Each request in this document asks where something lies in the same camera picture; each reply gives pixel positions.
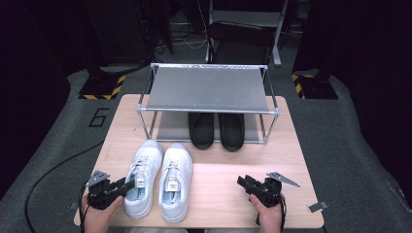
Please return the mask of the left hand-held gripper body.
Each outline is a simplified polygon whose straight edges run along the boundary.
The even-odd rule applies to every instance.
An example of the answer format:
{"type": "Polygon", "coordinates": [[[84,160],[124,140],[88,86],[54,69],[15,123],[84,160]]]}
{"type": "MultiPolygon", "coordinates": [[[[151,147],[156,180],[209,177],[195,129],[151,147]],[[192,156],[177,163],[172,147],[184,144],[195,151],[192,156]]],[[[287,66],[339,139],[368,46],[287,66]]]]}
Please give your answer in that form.
{"type": "Polygon", "coordinates": [[[119,196],[116,182],[111,182],[110,175],[95,171],[89,180],[86,182],[88,188],[87,202],[88,204],[98,210],[108,208],[119,196]]]}

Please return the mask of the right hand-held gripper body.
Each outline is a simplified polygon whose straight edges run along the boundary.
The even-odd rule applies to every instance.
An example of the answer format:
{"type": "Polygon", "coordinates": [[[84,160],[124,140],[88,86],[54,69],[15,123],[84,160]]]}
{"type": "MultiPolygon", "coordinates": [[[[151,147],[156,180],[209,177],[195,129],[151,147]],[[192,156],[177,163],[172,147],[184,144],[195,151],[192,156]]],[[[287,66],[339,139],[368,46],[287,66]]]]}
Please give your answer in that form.
{"type": "Polygon", "coordinates": [[[300,187],[300,184],[285,177],[279,172],[266,174],[263,183],[258,182],[258,186],[251,186],[251,193],[254,194],[265,207],[274,207],[281,203],[282,184],[300,187]]]}

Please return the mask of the white sneaker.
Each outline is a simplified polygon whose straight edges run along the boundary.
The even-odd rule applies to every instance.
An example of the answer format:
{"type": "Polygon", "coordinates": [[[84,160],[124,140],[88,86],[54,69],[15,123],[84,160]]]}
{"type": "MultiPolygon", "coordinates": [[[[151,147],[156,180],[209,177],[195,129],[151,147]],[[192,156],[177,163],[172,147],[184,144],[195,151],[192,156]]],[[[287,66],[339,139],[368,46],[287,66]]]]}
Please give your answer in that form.
{"type": "Polygon", "coordinates": [[[189,209],[189,188],[193,163],[187,149],[179,143],[165,152],[159,180],[158,205],[168,222],[182,221],[189,209]]]}
{"type": "Polygon", "coordinates": [[[156,174],[162,161],[162,148],[155,140],[148,140],[136,151],[125,181],[134,182],[123,200],[130,217],[144,217],[152,208],[156,174]]]}

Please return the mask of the black flip-flop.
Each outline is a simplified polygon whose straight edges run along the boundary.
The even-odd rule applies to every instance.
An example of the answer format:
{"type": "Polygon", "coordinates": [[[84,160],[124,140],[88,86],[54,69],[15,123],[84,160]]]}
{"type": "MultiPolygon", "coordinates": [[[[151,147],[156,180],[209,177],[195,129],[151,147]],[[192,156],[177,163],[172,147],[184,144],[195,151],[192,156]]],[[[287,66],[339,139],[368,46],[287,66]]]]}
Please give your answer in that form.
{"type": "Polygon", "coordinates": [[[245,140],[243,114],[219,114],[221,143],[228,151],[240,150],[245,140]]]}
{"type": "Polygon", "coordinates": [[[189,113],[189,136],[192,144],[205,150],[214,142],[214,115],[189,113]]]}

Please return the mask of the metal shoe rack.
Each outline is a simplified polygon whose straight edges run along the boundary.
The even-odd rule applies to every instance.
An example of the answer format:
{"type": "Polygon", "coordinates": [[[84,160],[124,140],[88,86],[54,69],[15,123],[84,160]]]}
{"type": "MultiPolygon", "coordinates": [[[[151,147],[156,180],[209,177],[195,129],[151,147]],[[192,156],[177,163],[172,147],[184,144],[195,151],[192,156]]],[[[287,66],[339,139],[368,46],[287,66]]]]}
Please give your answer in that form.
{"type": "Polygon", "coordinates": [[[148,139],[189,140],[189,113],[242,114],[245,141],[265,144],[280,111],[266,65],[153,63],[136,112],[148,139]]]}

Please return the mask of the person's left hand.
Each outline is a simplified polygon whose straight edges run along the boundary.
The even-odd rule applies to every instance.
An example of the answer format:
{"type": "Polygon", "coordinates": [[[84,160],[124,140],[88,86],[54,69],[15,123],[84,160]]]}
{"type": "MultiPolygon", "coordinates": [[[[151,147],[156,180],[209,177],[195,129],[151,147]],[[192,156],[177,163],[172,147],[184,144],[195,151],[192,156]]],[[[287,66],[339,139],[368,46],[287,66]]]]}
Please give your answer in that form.
{"type": "Polygon", "coordinates": [[[119,196],[105,210],[92,208],[87,202],[87,196],[82,198],[85,233],[107,233],[114,212],[122,206],[123,197],[119,196]]]}

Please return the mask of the person's right hand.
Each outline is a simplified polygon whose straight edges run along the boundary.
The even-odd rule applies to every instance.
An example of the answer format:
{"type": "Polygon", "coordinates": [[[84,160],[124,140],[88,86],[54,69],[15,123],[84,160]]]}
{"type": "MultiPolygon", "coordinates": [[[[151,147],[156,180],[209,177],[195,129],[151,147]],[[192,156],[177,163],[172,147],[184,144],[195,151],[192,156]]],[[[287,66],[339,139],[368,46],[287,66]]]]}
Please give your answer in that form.
{"type": "Polygon", "coordinates": [[[254,194],[250,195],[250,201],[259,213],[260,233],[282,233],[281,205],[267,208],[254,194]]]}

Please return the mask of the striped black stand base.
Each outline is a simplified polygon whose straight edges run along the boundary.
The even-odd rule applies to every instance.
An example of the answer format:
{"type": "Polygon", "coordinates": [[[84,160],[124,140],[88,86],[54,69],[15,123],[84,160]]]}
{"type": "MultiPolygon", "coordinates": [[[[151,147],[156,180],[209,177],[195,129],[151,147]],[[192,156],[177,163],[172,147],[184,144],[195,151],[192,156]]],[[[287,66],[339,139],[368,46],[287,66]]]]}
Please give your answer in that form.
{"type": "Polygon", "coordinates": [[[106,72],[100,68],[88,68],[88,78],[79,91],[80,99],[115,99],[125,80],[124,72],[106,72]]]}
{"type": "Polygon", "coordinates": [[[329,80],[319,79],[313,75],[292,74],[295,90],[300,99],[337,99],[329,80]]]}

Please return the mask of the black chair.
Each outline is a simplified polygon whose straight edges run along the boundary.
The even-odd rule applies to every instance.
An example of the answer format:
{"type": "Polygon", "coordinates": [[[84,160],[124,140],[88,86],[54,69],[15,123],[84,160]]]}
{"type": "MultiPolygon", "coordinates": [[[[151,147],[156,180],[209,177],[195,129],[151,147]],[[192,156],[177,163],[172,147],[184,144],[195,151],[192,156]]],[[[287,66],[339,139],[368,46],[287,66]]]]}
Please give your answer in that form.
{"type": "Polygon", "coordinates": [[[207,28],[207,62],[266,65],[275,40],[267,29],[243,23],[216,21],[207,28]]]}

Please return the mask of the white metal desk frame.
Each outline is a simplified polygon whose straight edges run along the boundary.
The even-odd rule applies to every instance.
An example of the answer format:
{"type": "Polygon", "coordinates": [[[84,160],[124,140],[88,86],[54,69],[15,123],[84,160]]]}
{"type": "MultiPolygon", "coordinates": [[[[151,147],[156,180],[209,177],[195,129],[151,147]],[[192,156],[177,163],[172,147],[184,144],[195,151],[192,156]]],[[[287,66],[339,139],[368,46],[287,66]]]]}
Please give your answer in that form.
{"type": "Polygon", "coordinates": [[[213,4],[210,4],[210,24],[216,21],[228,21],[260,26],[267,29],[272,33],[275,40],[270,62],[273,62],[275,66],[280,67],[282,62],[279,54],[278,43],[289,2],[290,0],[278,0],[280,8],[275,12],[216,10],[213,7],[213,4]]]}

